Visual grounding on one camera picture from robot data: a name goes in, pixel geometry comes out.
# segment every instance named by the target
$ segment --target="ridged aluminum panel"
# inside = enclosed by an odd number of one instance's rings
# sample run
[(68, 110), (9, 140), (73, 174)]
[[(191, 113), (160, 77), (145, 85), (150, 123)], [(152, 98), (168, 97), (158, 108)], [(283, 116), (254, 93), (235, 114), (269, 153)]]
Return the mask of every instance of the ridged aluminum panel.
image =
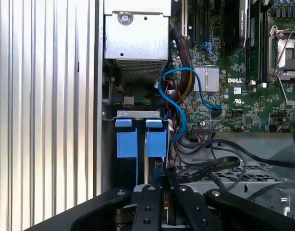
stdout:
[[(200, 66), (195, 68), (195, 72), (199, 75), (199, 79), (203, 92), (219, 91), (219, 68), (214, 66)], [(195, 80), (194, 91), (199, 91), (199, 84)]]
[(0, 0), (0, 231), (93, 197), (94, 0)]

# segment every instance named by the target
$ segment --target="screw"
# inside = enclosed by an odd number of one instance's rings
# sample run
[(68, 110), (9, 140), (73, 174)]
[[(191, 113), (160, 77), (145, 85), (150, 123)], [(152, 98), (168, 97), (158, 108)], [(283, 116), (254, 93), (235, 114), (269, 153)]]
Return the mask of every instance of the screw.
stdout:
[(214, 196), (220, 196), (220, 192), (218, 191), (212, 191), (211, 194), (213, 194)]
[(122, 20), (122, 23), (129, 23), (130, 18), (128, 15), (123, 14), (121, 17), (121, 20)]
[(119, 196), (122, 196), (122, 195), (124, 195), (124, 194), (125, 194), (125, 192), (122, 191), (122, 190), (120, 190), (120, 191), (117, 193), (117, 195), (119, 195)]
[(186, 186), (181, 186), (181, 187), (180, 187), (180, 190), (182, 190), (182, 191), (186, 191), (186, 190), (187, 190), (187, 187), (186, 187)]

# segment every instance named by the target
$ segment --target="mounting hole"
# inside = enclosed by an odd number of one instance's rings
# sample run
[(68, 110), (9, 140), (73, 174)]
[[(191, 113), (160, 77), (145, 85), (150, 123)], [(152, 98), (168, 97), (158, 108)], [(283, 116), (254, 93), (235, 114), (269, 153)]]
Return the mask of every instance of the mounting hole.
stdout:
[(143, 224), (149, 225), (151, 223), (150, 219), (144, 219)]
[(203, 224), (203, 225), (208, 225), (209, 223), (207, 222), (207, 220), (203, 219), (203, 220), (202, 220), (202, 224)]
[(244, 192), (246, 193), (248, 191), (248, 186), (245, 184)]

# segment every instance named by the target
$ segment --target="black cable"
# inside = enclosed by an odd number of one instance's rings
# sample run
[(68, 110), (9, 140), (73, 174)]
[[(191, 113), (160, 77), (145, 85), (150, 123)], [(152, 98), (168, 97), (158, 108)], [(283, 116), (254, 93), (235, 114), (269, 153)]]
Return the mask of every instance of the black cable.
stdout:
[(226, 169), (232, 168), (231, 166), (239, 166), (240, 162), (239, 159), (235, 156), (225, 156), (225, 157), (221, 157), (221, 158), (217, 158), (216, 160), (208, 160), (208, 161), (204, 161), (204, 162), (200, 162), (200, 163), (187, 163), (186, 161), (184, 161), (181, 158), (180, 152), (177, 149), (177, 146), (175, 143), (172, 143), (173, 148), (175, 150), (175, 154), (176, 156), (179, 158), (179, 160), (184, 163), (187, 166), (199, 166), (199, 167), (210, 167), (210, 166), (215, 166), (215, 167), (221, 167), (224, 168), (224, 165), (227, 166)]
[(223, 182), (214, 173), (209, 174), (209, 178), (222, 190), (226, 190)]
[(244, 175), (246, 173), (246, 170), (247, 170), (247, 162), (246, 162), (246, 159), (243, 157), (243, 155), (241, 155), (240, 153), (238, 153), (238, 152), (236, 152), (234, 150), (225, 149), (225, 148), (217, 148), (217, 147), (211, 147), (210, 149), (211, 150), (215, 149), (215, 150), (220, 150), (220, 151), (226, 151), (226, 152), (233, 153), (233, 154), (239, 156), (242, 159), (242, 161), (244, 162), (244, 168), (243, 168), (241, 174), (239, 175), (239, 177), (237, 178), (237, 180), (234, 182), (234, 184), (230, 185), (227, 188), (227, 191), (229, 191), (232, 188), (234, 188), (242, 180), (242, 178), (244, 177)]
[(214, 150), (213, 150), (212, 147), (210, 148), (210, 152), (211, 152), (211, 154), (213, 155), (214, 159), (216, 159), (216, 155), (215, 155), (215, 152), (214, 152)]
[(204, 147), (207, 147), (211, 144), (218, 144), (218, 143), (223, 143), (226, 145), (229, 145), (239, 151), (241, 151), (242, 153), (244, 153), (245, 155), (249, 156), (250, 158), (268, 164), (268, 165), (275, 165), (275, 166), (281, 166), (281, 167), (288, 167), (288, 168), (295, 168), (295, 163), (292, 162), (284, 162), (284, 161), (278, 161), (278, 160), (270, 160), (270, 159), (264, 159), (261, 157), (258, 157), (257, 155), (254, 155), (253, 153), (249, 152), (247, 149), (239, 146), (237, 143), (234, 143), (232, 141), (228, 141), (228, 140), (223, 140), (223, 139), (215, 139), (215, 140), (209, 140), (209, 141), (205, 141), (204, 144), (200, 145), (198, 148), (196, 148), (196, 152), (200, 151), (201, 149), (203, 149)]
[(251, 196), (247, 197), (246, 199), (249, 200), (249, 201), (253, 201), (255, 198), (263, 195), (265, 192), (267, 192), (267, 191), (269, 191), (269, 190), (271, 190), (273, 188), (295, 189), (295, 182), (282, 182), (282, 183), (268, 185), (268, 186), (258, 190), (257, 192), (255, 192)]

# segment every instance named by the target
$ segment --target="heatsink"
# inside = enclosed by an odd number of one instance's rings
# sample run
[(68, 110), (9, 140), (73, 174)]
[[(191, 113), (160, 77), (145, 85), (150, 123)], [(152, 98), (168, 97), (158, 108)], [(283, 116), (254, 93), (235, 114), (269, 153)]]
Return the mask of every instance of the heatsink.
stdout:
[[(219, 67), (215, 66), (200, 66), (195, 68), (195, 72), (199, 75), (199, 79), (203, 92), (218, 92), (219, 91)], [(197, 78), (194, 85), (194, 92), (198, 92), (199, 84)]]

